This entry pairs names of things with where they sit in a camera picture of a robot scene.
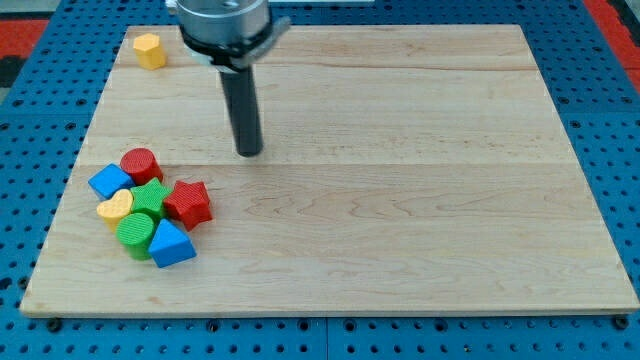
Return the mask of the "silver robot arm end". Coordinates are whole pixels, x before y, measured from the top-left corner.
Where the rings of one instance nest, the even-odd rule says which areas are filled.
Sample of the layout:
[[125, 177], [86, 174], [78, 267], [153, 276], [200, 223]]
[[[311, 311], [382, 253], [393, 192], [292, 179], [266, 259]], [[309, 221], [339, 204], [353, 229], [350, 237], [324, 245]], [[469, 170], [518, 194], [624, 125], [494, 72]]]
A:
[[252, 67], [291, 27], [275, 19], [267, 0], [166, 0], [185, 47], [196, 61], [224, 73]]

